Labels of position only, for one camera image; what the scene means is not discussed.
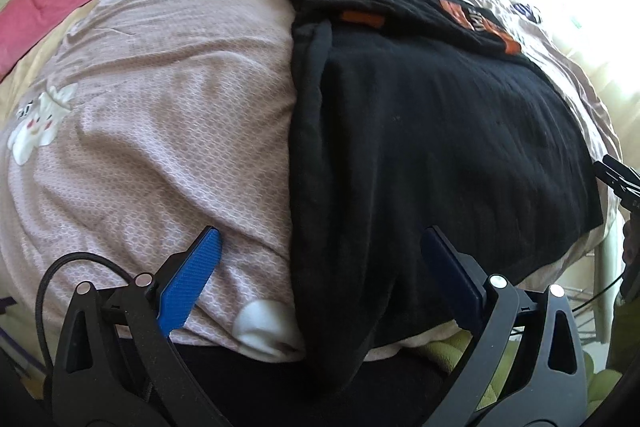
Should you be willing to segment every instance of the bed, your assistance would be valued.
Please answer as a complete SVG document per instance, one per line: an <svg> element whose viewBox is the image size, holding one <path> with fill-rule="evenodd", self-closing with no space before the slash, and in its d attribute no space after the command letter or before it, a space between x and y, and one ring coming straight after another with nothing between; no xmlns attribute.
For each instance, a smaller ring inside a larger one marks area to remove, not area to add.
<svg viewBox="0 0 640 427"><path fill-rule="evenodd" d="M0 84L0 142L9 146L0 160L2 286L30 313L39 279L63 253L93 251L130 273L154 271L214 224L225 237L226 264L172 339L268 362L299 360L305 347L289 283L287 190L294 12L288 0L198 0L198 9L172 20L183 1L52 3L46 24L39 20L35 33L27 28L31 40L41 34L37 44L15 66L11 57L22 56L29 39L0 57L11 67ZM490 10L546 74L590 157L619 158L606 108L543 29L508 0L463 1ZM7 12L2 16L6 35ZM134 38L137 28L145 32ZM519 286L540 290L590 251L599 260L613 254L616 246L604 240L617 202L599 182L598 200L602 224ZM52 338L82 280L119 282L90 264L60 272L46 301ZM453 322L440 324L369 349L365 360L456 330ZM33 346L33 336L24 345Z"/></svg>

